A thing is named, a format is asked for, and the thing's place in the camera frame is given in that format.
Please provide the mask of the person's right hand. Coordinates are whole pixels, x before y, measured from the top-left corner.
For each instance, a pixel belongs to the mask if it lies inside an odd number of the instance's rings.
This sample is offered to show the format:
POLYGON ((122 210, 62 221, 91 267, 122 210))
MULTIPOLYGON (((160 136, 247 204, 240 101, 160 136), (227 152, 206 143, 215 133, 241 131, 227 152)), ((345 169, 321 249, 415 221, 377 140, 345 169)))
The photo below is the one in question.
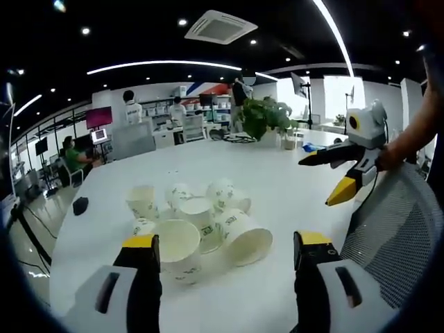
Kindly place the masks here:
POLYGON ((377 168, 380 171, 390 171, 399 167, 405 159, 402 149, 396 142, 387 144, 379 153, 377 168))

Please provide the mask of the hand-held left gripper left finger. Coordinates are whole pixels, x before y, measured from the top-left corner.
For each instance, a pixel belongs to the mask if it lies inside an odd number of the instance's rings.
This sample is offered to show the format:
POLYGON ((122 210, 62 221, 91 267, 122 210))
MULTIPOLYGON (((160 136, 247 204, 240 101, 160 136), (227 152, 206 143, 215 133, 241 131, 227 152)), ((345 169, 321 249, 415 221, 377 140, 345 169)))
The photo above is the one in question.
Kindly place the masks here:
POLYGON ((113 265, 78 288, 64 326, 69 332, 159 332, 161 296, 159 237, 134 236, 113 265))

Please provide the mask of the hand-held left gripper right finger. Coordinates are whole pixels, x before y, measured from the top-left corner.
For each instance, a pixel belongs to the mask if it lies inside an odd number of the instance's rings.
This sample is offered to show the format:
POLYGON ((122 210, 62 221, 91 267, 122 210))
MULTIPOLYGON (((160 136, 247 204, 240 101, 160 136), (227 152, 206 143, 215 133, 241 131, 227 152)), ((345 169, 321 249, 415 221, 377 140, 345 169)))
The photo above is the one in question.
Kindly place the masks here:
POLYGON ((356 262, 341 259, 323 234, 296 231, 293 247, 294 332, 381 332, 393 318, 378 282, 356 262))

